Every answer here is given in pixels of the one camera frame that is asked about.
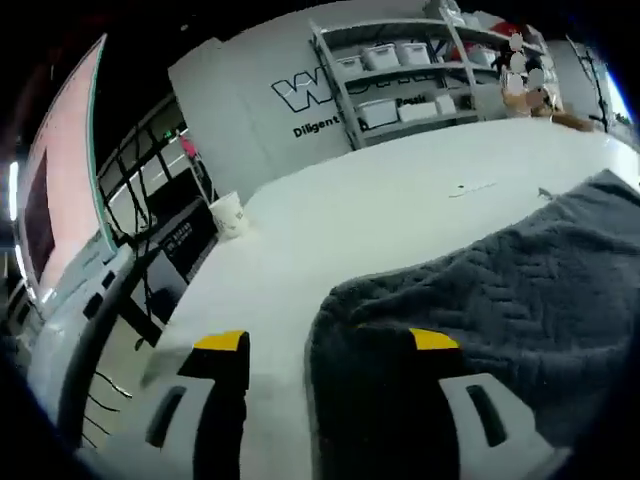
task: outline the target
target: brown object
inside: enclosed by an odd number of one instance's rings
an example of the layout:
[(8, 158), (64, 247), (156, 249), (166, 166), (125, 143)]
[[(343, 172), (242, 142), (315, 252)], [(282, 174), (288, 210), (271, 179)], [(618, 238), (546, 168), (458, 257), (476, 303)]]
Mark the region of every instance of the brown object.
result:
[(593, 122), (590, 122), (589, 120), (582, 120), (566, 112), (555, 112), (551, 115), (551, 121), (559, 125), (564, 125), (565, 127), (573, 128), (580, 132), (593, 131)]

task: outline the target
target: shelf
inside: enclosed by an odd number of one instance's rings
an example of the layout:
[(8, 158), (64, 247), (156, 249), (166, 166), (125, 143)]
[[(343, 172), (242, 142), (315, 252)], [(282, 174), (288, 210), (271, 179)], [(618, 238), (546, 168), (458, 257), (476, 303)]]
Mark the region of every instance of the shelf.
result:
[(404, 65), (396, 68), (387, 68), (385, 70), (363, 72), (354, 77), (343, 76), (343, 81), (345, 85), (353, 86), (362, 83), (393, 80), (394, 78), (406, 77), (408, 75), (420, 75), (438, 70), (464, 70), (464, 64), (462, 62), (446, 62), (432, 63), (429, 65)]
[(423, 38), (425, 35), (450, 36), (446, 22), (435, 19), (373, 20), (342, 27), (321, 28), (330, 49), (350, 47), (402, 38)]
[(413, 128), (413, 127), (430, 125), (433, 123), (448, 122), (451, 120), (458, 120), (461, 118), (472, 118), (477, 116), (478, 116), (478, 112), (476, 112), (475, 110), (465, 110), (462, 112), (451, 113), (449, 115), (438, 115), (435, 117), (421, 118), (418, 120), (414, 120), (412, 122), (396, 122), (389, 125), (383, 125), (381, 127), (372, 128), (371, 130), (362, 132), (362, 135), (364, 136), (365, 139), (375, 138), (383, 135), (388, 135), (390, 133), (395, 133), (395, 132), (399, 132), (409, 128)]
[[(504, 42), (509, 41), (509, 37), (507, 35), (503, 35), (502, 33), (493, 32), (491, 30), (482, 30), (479, 28), (456, 25), (455, 26), (460, 39), (463, 42), (472, 42), (472, 43), (488, 43), (494, 46), (500, 46)], [(525, 53), (535, 53), (538, 55), (543, 55), (544, 51), (542, 48), (537, 45), (532, 45), (530, 43), (524, 43), (523, 49)]]

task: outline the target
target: ceiling light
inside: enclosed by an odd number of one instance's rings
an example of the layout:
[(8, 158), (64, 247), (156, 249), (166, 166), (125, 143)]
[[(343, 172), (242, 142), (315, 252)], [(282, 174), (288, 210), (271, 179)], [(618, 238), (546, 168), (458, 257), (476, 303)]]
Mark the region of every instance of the ceiling light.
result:
[(25, 282), (27, 282), (27, 271), (24, 268), (24, 260), (22, 260), (22, 249), (20, 248), (20, 245), (16, 245), (16, 261), (18, 262), (18, 270), (20, 270), (20, 275), (22, 275), (22, 278), (24, 278)]
[(18, 218), (18, 162), (9, 167), (9, 218)]

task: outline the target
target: white storage box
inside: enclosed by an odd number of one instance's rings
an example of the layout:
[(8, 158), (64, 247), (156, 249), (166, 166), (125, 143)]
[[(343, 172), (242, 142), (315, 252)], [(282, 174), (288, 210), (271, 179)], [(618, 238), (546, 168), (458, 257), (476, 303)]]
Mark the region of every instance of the white storage box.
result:
[(387, 125), (398, 121), (398, 108), (394, 99), (373, 100), (361, 103), (357, 107), (360, 117), (369, 128)]
[(456, 104), (453, 103), (451, 95), (440, 95), (436, 98), (436, 105), (438, 106), (438, 113), (440, 115), (456, 113)]
[(416, 105), (402, 105), (398, 108), (400, 120), (412, 122), (422, 118), (435, 117), (438, 115), (438, 108), (435, 102), (418, 103)]
[(402, 65), (429, 65), (431, 63), (426, 43), (403, 43), (398, 46), (397, 53)]
[(340, 69), (342, 75), (347, 78), (358, 76), (364, 71), (364, 69), (362, 68), (362, 60), (360, 59), (360, 55), (357, 55), (355, 57), (340, 58), (336, 60), (336, 62), (338, 63), (338, 68)]
[(484, 65), (486, 67), (490, 67), (491, 64), (496, 59), (497, 53), (494, 50), (491, 50), (486, 47), (481, 47), (479, 45), (474, 45), (467, 51), (467, 57), (469, 57), (469, 61), (476, 63), (478, 65)]
[(393, 43), (365, 48), (362, 50), (362, 57), (370, 70), (385, 70), (400, 66)]
[(476, 17), (473, 13), (463, 13), (462, 18), (464, 19), (464, 23), (467, 25), (467, 27), (472, 27), (472, 28), (477, 28), (478, 30), (482, 30), (480, 19)]

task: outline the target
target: white paper cup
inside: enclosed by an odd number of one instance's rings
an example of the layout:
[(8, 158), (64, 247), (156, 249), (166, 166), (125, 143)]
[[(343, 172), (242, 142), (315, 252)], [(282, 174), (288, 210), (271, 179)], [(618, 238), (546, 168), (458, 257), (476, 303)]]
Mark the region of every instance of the white paper cup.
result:
[(237, 192), (220, 197), (209, 205), (209, 210), (223, 238), (236, 238), (249, 230), (249, 222)]

